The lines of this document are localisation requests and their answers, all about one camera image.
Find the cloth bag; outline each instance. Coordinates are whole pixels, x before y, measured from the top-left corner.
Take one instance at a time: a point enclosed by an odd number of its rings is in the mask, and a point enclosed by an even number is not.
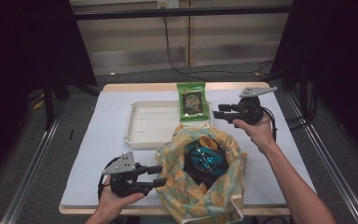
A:
[[[187,144],[209,137],[226,151],[229,164],[204,194],[184,171]],[[157,148],[156,159],[162,166],[158,178],[167,178],[164,187],[156,188],[159,198],[177,223],[230,223],[243,218],[241,212],[245,190],[243,174],[246,153],[231,135],[211,126],[177,126],[172,141]]]

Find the gray floor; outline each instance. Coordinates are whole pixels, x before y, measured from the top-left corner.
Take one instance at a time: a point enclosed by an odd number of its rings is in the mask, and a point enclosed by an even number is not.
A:
[[[203,66],[193,69],[182,68],[181,70],[209,71],[192,74],[192,76],[209,81],[257,81],[260,77],[255,76],[254,73],[230,74],[213,71],[253,71],[257,70],[258,65],[259,63],[239,63]],[[195,77],[178,75],[171,69],[99,76],[97,77],[99,86],[96,89],[101,90],[107,83],[200,81]],[[281,85],[280,80],[274,80],[269,84],[278,88]],[[57,112],[60,108],[63,109],[62,117],[45,157],[41,161],[40,168],[35,174],[34,182],[26,194],[26,200],[24,204],[20,204],[20,213],[15,218],[18,223],[81,223],[87,219],[87,216],[62,215],[58,210],[67,177],[97,102],[97,97],[92,97],[77,89],[69,89],[72,95],[68,101],[55,101],[54,103]],[[280,89],[275,92],[275,95],[285,117],[287,119],[295,118],[296,113],[288,99],[287,92]],[[18,189],[43,134],[45,134],[45,121],[43,107],[38,110],[30,108],[27,111],[19,128],[17,141],[13,143],[10,153],[0,168],[0,220],[6,212],[13,194]],[[340,120],[337,120],[337,116],[324,104],[323,98],[319,99],[317,116],[312,125],[321,136],[339,171],[358,199],[358,145],[355,139],[351,137],[350,132],[341,131],[339,128]],[[305,130],[294,130],[292,135],[318,194],[331,209],[337,222],[356,223],[351,210],[347,206],[348,202],[343,199],[342,192],[337,189],[334,179],[327,172]]]

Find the white tray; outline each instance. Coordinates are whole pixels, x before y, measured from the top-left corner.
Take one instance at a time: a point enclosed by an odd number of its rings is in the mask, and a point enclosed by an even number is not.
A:
[[[157,148],[172,140],[180,123],[179,101],[138,101],[133,103],[127,125],[126,143],[133,148]],[[187,126],[212,124],[212,120],[182,122]]]

